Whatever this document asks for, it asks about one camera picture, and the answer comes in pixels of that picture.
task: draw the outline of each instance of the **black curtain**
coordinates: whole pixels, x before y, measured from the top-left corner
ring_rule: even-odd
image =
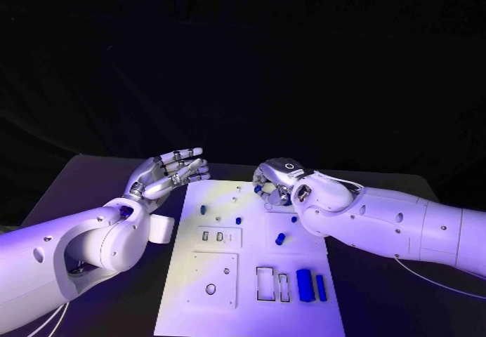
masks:
[[[480,206],[485,14],[480,1],[1,2],[0,223],[76,153],[195,146],[215,162],[420,174]]]

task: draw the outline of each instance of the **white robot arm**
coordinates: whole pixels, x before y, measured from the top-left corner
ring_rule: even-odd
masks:
[[[200,147],[149,158],[121,198],[0,235],[0,334],[128,270],[149,241],[169,242],[173,219],[150,212],[176,187],[209,179],[206,161],[185,160],[199,154]],[[66,267],[68,259],[79,261],[75,270]]]
[[[268,181],[270,194],[263,191]],[[288,158],[258,166],[254,186],[265,202],[294,205],[312,234],[332,235],[388,258],[443,263],[486,276],[485,212],[309,172]]]

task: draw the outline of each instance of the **robotic hand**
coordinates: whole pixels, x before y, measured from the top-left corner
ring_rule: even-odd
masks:
[[[275,186],[271,193],[263,191],[268,182]],[[486,276],[485,212],[363,187],[306,171],[288,158],[258,166],[254,186],[268,204],[294,205],[312,234],[332,235],[381,256],[443,263]]]
[[[121,198],[0,235],[0,334],[128,270],[149,241],[169,241],[173,219],[150,217],[150,212],[176,187],[209,179],[206,161],[186,159],[199,154],[200,147],[149,158],[131,174]],[[69,259],[79,261],[71,271]]]

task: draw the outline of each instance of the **gray table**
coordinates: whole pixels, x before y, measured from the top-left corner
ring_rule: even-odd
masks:
[[[102,205],[124,191],[138,159],[75,156],[52,183],[22,226],[30,226]],[[250,180],[255,166],[211,164],[212,179]],[[326,171],[369,187],[400,190],[437,201],[425,180],[402,174]],[[176,218],[186,188],[179,188],[156,211]],[[141,260],[127,272],[97,285],[71,302],[56,336],[151,336],[173,248],[149,244]],[[374,256],[327,238],[329,263],[342,321],[352,336],[483,336],[485,301],[469,298],[423,281],[397,262]],[[436,280],[466,291],[485,291],[483,283],[453,268],[407,262]],[[26,336],[49,315],[7,333]],[[40,331],[48,336],[52,324]]]

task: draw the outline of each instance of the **blue block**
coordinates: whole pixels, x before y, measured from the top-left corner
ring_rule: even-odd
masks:
[[[326,289],[325,289],[325,279],[322,275],[316,276],[316,281],[317,281],[319,298],[322,302],[325,302],[327,300],[327,296],[326,296]]]
[[[314,287],[312,286],[312,271],[300,269],[297,271],[299,297],[303,302],[316,300]]]
[[[284,243],[284,240],[286,240],[286,234],[280,233],[277,236],[275,244],[281,246],[281,244]]]

